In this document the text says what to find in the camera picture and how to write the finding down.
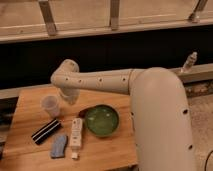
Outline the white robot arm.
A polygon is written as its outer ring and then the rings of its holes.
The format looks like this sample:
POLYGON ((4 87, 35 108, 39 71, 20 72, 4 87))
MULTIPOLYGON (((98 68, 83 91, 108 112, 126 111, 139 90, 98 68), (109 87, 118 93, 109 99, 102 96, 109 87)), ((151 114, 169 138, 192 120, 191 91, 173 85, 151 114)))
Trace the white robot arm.
POLYGON ((130 97, 140 171, 196 171, 186 92, 180 78, 162 67, 81 73, 64 60, 51 83, 70 101, 77 89, 126 94, 130 97))

